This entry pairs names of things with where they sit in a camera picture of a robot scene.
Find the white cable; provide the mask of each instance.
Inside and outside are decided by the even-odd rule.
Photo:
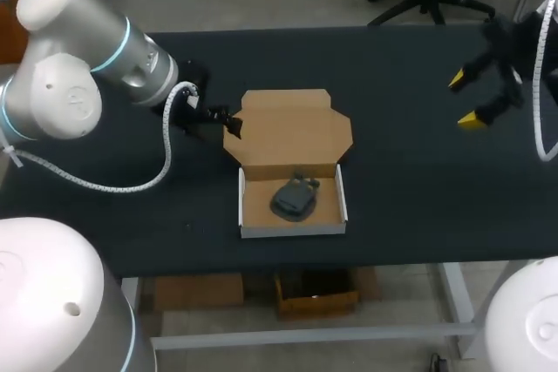
[[[541,33],[539,35],[539,43],[537,44],[537,55],[534,61],[533,70],[533,122],[534,122],[534,143],[537,147],[537,153],[542,161],[550,161],[558,154],[558,142],[547,153],[544,150],[542,142],[541,128],[541,70],[542,61],[544,60],[544,49],[547,44],[548,29],[550,27],[550,19],[555,8],[556,0],[548,0],[542,18]]]
[[[148,182],[144,183],[143,185],[138,186],[129,186],[129,187],[117,187],[117,186],[103,186],[97,185],[92,182],[88,182],[87,180],[83,180],[77,178],[68,172],[62,170],[60,167],[53,165],[51,162],[41,159],[38,156],[31,154],[30,152],[24,152],[21,150],[16,150],[15,154],[23,159],[28,159],[42,167],[50,170],[51,172],[56,173],[58,176],[69,180],[77,185],[82,187],[86,187],[88,189],[93,189],[95,191],[100,192],[107,192],[107,193],[134,193],[134,192],[141,192],[149,189],[157,185],[159,182],[163,180],[163,178],[167,175],[168,170],[171,167],[171,159],[172,159],[172,150],[171,150],[171,139],[169,136],[169,124],[170,124],[170,113],[171,107],[173,106],[174,98],[180,93],[182,89],[188,89],[192,95],[198,96],[198,88],[196,85],[190,82],[180,82],[178,83],[169,93],[167,101],[165,102],[165,108],[163,110],[163,144],[165,146],[165,164],[163,168],[160,170],[159,174],[155,176],[153,179],[149,180]]]

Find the box flap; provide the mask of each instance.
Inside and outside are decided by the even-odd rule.
[[[243,167],[335,165],[352,144],[350,120],[330,108],[326,90],[247,91],[242,139],[224,147]]]

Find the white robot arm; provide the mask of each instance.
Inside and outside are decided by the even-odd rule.
[[[101,113],[92,73],[144,106],[164,102],[177,84],[174,59],[100,0],[19,0],[17,18],[30,40],[0,88],[0,128],[11,144],[90,132]]]
[[[18,166],[21,157],[84,187],[133,193],[156,185],[167,174],[169,124],[191,132],[197,124],[217,123],[240,138],[242,121],[231,117],[227,106],[204,107],[208,72],[202,65],[192,60],[177,64],[127,17],[100,0],[19,0],[17,18],[30,39],[16,74],[0,84],[0,146]],[[90,132],[102,108],[92,75],[126,90],[133,104],[163,118],[165,164],[143,185],[96,185],[14,149],[22,141],[75,139]]]

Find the table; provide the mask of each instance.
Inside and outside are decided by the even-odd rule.
[[[120,277],[445,263],[442,270],[456,314],[452,324],[410,328],[209,336],[209,342],[207,336],[169,337],[155,339],[157,348],[442,334],[470,335],[462,353],[471,356],[483,312],[473,321],[470,301],[460,297],[466,290],[455,262],[558,254],[558,169],[537,158],[530,105],[523,112],[510,111],[486,132],[463,132],[456,126],[498,89],[495,72],[458,97],[447,89],[456,70],[484,46],[478,26],[252,30],[154,38],[178,60],[195,57],[210,67],[213,104],[228,103],[238,110],[247,89],[329,91],[332,107],[348,115],[353,127],[354,146],[343,162],[346,234],[241,240],[237,164],[222,150],[219,136],[202,144],[178,131],[173,132],[173,169],[149,192],[93,193],[28,164],[9,170],[0,217],[63,221],[80,231]],[[150,179],[162,164],[160,120],[130,106],[113,87],[100,87],[104,113],[92,134],[24,148],[91,181],[131,185]],[[512,263],[502,278],[522,263]],[[131,299],[136,288],[129,287]]]

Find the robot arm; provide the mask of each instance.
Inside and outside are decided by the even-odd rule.
[[[203,108],[207,73],[199,65],[177,64],[100,0],[19,0],[17,18],[30,40],[16,74],[0,85],[0,129],[10,144],[90,132],[102,108],[92,74],[159,114],[176,86],[182,98],[173,124],[217,122],[240,137],[240,121],[226,107]]]

